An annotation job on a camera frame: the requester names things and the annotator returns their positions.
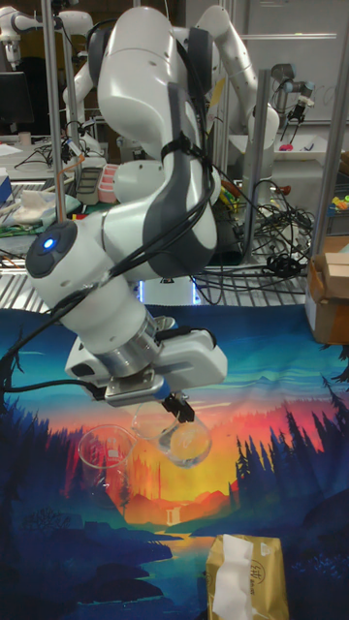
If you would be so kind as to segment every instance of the clear glass cup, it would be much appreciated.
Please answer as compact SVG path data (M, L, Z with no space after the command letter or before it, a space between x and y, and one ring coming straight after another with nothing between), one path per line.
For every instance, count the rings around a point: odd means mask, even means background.
M92 428L81 438L83 480L100 508L122 508L128 492L128 459L136 442L127 430L113 424Z
M157 403L140 406L132 430L183 469L202 463L212 445L209 430L197 417L192 422L179 422Z

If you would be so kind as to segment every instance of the yellow object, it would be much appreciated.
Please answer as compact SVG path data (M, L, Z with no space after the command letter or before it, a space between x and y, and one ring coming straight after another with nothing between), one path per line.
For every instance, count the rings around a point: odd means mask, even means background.
M206 119L206 131L209 134L210 130L213 127L213 123L214 123L214 119L217 116L217 112L218 112L218 104L219 104L219 100L222 96L222 92L223 92L223 87L224 87L224 83L225 83L225 78L223 77L222 79L219 79L216 82L216 85L213 88L213 93L212 93L212 97L209 103L209 108L208 108L208 112L207 112L207 119Z
M219 200L221 200L226 206L232 208L233 211L238 210L238 201L236 201L234 196L232 196L232 194L228 192L228 190L226 190L224 187L221 187Z
M219 79L219 81L217 81L216 85L214 86L213 93L212 93L212 99L210 100L210 103L209 103L210 108L213 108L213 106L216 106L217 104L219 104L219 100L222 96L224 84L225 84L225 78L223 77L222 79Z
M253 544L252 561L250 563L250 592L239 590L243 599L248 601L253 609L254 620L289 620L290 614L287 605L286 582L282 547L279 539L259 538L237 535L234 538L243 539ZM216 580L219 569L223 566L224 540L223 535L217 536L209 551L206 560L206 589L207 589L207 616L208 620L223 620L213 611L213 602L216 594ZM238 564L226 566L225 578L232 584L232 588L239 589ZM246 613L234 612L229 617L247 617Z

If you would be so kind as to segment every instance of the blue led light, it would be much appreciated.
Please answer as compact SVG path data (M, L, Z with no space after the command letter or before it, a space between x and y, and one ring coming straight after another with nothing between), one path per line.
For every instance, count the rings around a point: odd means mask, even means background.
M55 245L55 240L54 239L47 239L44 243L44 248L46 250L49 250L51 247L53 247L53 245Z

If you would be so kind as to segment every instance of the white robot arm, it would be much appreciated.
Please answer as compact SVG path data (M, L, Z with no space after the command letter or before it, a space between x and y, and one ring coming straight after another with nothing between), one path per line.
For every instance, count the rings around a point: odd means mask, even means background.
M247 127L248 141L243 164L244 193L247 191L248 179L252 162L254 109L257 101L257 78L253 71L247 49L229 19L225 9L217 5L209 7L197 24L204 28L213 37L216 43L228 78L234 87L244 114ZM268 106L266 133L264 142L263 163L261 178L270 178L274 157L274 142L279 126L277 112ZM268 184L263 184L259 192L261 202L269 202Z
M162 14L137 8L119 19L103 58L99 105L116 131L163 161L164 180L150 196L54 225L34 242L26 266L49 307L69 309L82 298L61 319L79 336L69 374L100 388L113 406L157 399L188 413L178 394L223 381L227 359L208 331L155 321L130 286L195 273L215 248L202 110L178 83L178 66L174 30Z
M55 30L62 31L62 23L70 35L86 35L92 28L92 18L82 11L61 11L54 18ZM16 70L20 62L20 36L32 30L42 30L43 22L38 15L26 15L14 7L0 9L0 41L3 42L11 66Z
M54 28L57 32L61 32L63 36L71 37L72 35L87 36L87 33L93 26L92 17L89 13L82 11L60 11L58 15L53 17ZM17 70L20 63L20 38L26 32L32 30L42 30L42 19L38 15L26 15L18 11L14 7L3 7L0 9L0 41L5 46L8 61L11 63L14 71ZM83 100L92 88L92 80L88 71L88 64L85 63L77 75L75 76L75 88L78 107L78 121L81 125L85 122ZM70 121L70 110L68 105L68 90L63 93L63 100L66 104L67 123ZM84 140L87 146L99 155L103 155L97 140L85 134Z

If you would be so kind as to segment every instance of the desk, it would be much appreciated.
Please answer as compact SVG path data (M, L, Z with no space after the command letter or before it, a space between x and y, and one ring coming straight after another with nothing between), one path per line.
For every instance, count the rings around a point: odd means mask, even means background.
M48 168L47 164L43 160L42 163L33 162L30 160L27 164L23 164L19 168L15 168L23 160L25 160L31 153L34 153L36 148L48 144L47 140L36 142L36 144L30 144L29 146L23 146L22 144L14 144L15 148L20 149L19 153L13 155L0 156L0 167L5 167L10 179L12 181L34 181L34 180L47 180L53 178L53 168ZM33 155L33 160L41 159Z

